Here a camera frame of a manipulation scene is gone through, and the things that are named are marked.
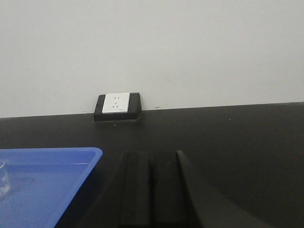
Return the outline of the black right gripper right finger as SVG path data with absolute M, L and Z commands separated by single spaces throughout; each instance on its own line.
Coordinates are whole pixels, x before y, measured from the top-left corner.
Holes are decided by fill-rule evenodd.
M 154 204 L 189 228 L 301 228 L 304 161 L 260 154 L 158 151 Z

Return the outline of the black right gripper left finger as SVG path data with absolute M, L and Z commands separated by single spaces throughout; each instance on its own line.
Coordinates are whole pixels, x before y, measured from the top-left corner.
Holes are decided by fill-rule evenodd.
M 79 227 L 148 228 L 151 225 L 151 199 L 148 153 L 127 153 Z

